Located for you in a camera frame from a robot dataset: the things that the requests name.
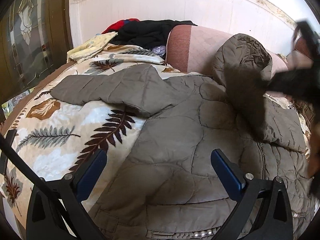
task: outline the blue gripper pad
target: blue gripper pad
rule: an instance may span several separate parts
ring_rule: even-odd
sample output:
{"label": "blue gripper pad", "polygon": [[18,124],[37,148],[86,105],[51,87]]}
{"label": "blue gripper pad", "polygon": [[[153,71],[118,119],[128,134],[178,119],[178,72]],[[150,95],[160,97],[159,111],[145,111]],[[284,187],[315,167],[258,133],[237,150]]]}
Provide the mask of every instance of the blue gripper pad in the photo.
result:
{"label": "blue gripper pad", "polygon": [[230,199],[239,202],[245,187],[244,173],[239,166],[230,162],[220,149],[211,152],[211,165]]}
{"label": "blue gripper pad", "polygon": [[90,159],[75,172],[73,184],[76,188],[76,198],[79,203],[88,199],[106,164],[106,152],[97,149]]}

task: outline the brown leaf print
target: brown leaf print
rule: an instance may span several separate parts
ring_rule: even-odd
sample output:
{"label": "brown leaf print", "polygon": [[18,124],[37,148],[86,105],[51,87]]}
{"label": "brown leaf print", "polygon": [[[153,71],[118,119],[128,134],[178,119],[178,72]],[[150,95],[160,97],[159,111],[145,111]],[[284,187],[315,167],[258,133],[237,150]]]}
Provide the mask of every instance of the brown leaf print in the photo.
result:
{"label": "brown leaf print", "polygon": [[180,72],[178,69],[166,67],[163,71],[164,73],[170,73],[170,72]]}
{"label": "brown leaf print", "polygon": [[7,172],[4,175],[4,184],[2,185],[2,190],[8,197],[7,201],[9,205],[11,207],[15,205],[20,216],[22,216],[16,203],[16,199],[21,194],[23,183],[20,182],[16,177],[17,175],[15,167],[10,171],[10,173],[7,170]]}
{"label": "brown leaf print", "polygon": [[107,50],[119,49],[123,46],[124,45],[111,45],[111,46],[107,47]]}
{"label": "brown leaf print", "polygon": [[33,106],[26,117],[38,118],[39,120],[48,119],[55,111],[60,109],[60,102],[57,99],[49,98],[41,104]]}
{"label": "brown leaf print", "polygon": [[17,119],[13,122],[11,129],[16,129],[16,128],[17,128],[18,122],[20,121],[20,120],[18,120],[18,119],[20,119],[20,118],[21,118],[20,116],[17,117]]}
{"label": "brown leaf print", "polygon": [[168,63],[167,63],[165,60],[163,60],[163,61],[160,62],[160,65],[162,65],[162,66],[167,66]]}
{"label": "brown leaf print", "polygon": [[90,69],[85,74],[100,74],[108,69],[112,69],[115,72],[113,67],[123,63],[123,61],[123,59],[115,58],[90,62]]}
{"label": "brown leaf print", "polygon": [[42,97],[43,95],[47,95],[51,92],[52,89],[48,90],[48,91],[43,91],[39,94],[39,96],[35,97],[34,100],[39,99],[40,97]]}
{"label": "brown leaf print", "polygon": [[111,111],[113,112],[112,114],[109,114],[111,118],[106,119],[108,122],[103,124],[102,127],[94,130],[98,133],[92,135],[92,139],[85,143],[87,147],[81,151],[82,155],[77,157],[78,160],[75,162],[75,165],[69,169],[70,171],[76,171],[98,148],[108,152],[109,144],[116,146],[115,137],[122,143],[121,133],[122,135],[127,136],[126,128],[132,129],[130,123],[135,123],[131,118],[132,116],[136,116],[134,113],[121,110]]}
{"label": "brown leaf print", "polygon": [[306,130],[305,133],[304,133],[308,139],[308,142],[310,143],[310,137],[311,137],[311,134]]}

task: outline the fern leaf pattern blanket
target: fern leaf pattern blanket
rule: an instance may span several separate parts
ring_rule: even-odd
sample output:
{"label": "fern leaf pattern blanket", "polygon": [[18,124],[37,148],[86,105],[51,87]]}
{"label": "fern leaf pattern blanket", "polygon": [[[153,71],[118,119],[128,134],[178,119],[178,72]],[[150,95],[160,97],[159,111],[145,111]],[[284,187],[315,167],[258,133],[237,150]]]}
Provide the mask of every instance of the fern leaf pattern blanket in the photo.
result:
{"label": "fern leaf pattern blanket", "polygon": [[[97,148],[107,149],[108,163],[88,200],[87,211],[99,198],[135,142],[144,122],[134,113],[102,101],[84,106],[54,99],[50,92],[69,75],[111,75],[124,68],[150,63],[161,78],[185,75],[149,50],[133,45],[107,45],[93,58],[74,64],[42,89],[17,116],[12,147],[45,180],[61,179],[75,171]],[[33,184],[8,161],[0,175],[0,192],[25,227]]]}

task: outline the glass panel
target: glass panel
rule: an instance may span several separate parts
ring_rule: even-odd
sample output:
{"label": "glass panel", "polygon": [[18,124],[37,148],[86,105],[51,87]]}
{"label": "glass panel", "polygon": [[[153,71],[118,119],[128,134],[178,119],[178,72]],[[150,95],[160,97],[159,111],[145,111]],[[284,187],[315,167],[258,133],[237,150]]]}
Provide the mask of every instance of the glass panel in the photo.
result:
{"label": "glass panel", "polygon": [[10,8],[8,47],[21,92],[50,74],[52,59],[44,24],[45,0],[15,0]]}

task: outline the folded clothes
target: folded clothes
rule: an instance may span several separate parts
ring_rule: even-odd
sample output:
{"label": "folded clothes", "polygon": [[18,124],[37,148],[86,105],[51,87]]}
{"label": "folded clothes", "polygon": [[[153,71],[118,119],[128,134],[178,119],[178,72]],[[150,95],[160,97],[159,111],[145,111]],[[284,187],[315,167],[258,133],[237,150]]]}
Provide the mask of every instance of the folded clothes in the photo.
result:
{"label": "folded clothes", "polygon": [[126,20],[117,21],[116,23],[111,24],[101,34],[110,33],[110,32],[117,32],[123,25],[125,25],[125,24],[127,24],[127,23],[129,23],[131,21],[137,21],[138,22],[139,20],[136,19],[136,18],[130,18],[130,19],[126,19]]}
{"label": "folded clothes", "polygon": [[116,45],[137,45],[152,50],[167,44],[170,31],[177,25],[194,25],[191,21],[132,21],[118,30],[118,35],[110,42]]}
{"label": "folded clothes", "polygon": [[83,62],[86,59],[92,58],[103,50],[109,41],[116,36],[116,32],[96,35],[84,44],[69,50],[67,52],[67,63],[72,59],[77,63]]}

